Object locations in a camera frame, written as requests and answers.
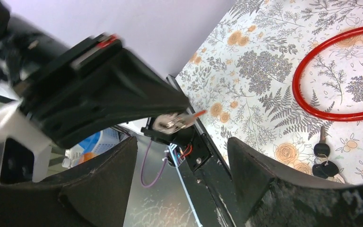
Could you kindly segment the red cable lock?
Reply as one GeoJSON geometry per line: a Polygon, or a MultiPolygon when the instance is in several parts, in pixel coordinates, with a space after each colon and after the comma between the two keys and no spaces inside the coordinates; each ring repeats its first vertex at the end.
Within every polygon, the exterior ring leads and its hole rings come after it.
{"type": "Polygon", "coordinates": [[[292,95],[327,121],[363,121],[363,27],[347,28],[312,48],[293,73],[292,95]]]}

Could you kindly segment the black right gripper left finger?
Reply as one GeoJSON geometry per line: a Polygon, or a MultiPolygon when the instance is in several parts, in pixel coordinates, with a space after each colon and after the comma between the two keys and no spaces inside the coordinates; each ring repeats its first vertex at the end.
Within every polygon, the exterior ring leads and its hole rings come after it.
{"type": "Polygon", "coordinates": [[[38,183],[0,184],[0,227],[123,226],[137,154],[128,137],[38,183]]]}

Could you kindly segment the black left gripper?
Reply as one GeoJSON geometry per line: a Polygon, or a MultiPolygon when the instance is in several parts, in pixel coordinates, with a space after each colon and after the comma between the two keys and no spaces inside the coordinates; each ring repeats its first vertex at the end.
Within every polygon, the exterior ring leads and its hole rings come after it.
{"type": "Polygon", "coordinates": [[[111,126],[189,106],[181,91],[121,49],[117,35],[87,38],[16,86],[31,121],[58,147],[68,149],[111,126]]]}

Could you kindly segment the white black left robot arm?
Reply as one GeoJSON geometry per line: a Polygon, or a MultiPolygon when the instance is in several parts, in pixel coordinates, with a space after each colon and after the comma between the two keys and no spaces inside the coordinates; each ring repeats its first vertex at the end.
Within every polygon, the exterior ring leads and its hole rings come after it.
{"type": "Polygon", "coordinates": [[[12,16],[1,1],[0,79],[22,98],[20,111],[61,148],[120,123],[181,113],[190,104],[116,36],[68,48],[12,16]]]}

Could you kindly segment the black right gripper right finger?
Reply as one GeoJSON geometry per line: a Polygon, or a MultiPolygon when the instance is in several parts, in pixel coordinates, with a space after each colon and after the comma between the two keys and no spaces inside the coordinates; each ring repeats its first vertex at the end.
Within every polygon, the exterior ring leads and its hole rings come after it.
{"type": "Polygon", "coordinates": [[[363,227],[363,184],[308,175],[235,137],[227,152],[237,204],[247,227],[363,227]]]}

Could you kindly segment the silver keys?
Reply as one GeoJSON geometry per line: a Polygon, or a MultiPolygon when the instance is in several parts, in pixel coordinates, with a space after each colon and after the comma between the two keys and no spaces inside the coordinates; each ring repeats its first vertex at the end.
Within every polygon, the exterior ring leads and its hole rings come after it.
{"type": "Polygon", "coordinates": [[[153,130],[164,134],[174,134],[182,129],[192,126],[200,116],[206,113],[207,110],[202,110],[192,114],[162,114],[155,119],[152,128],[153,130]]]}

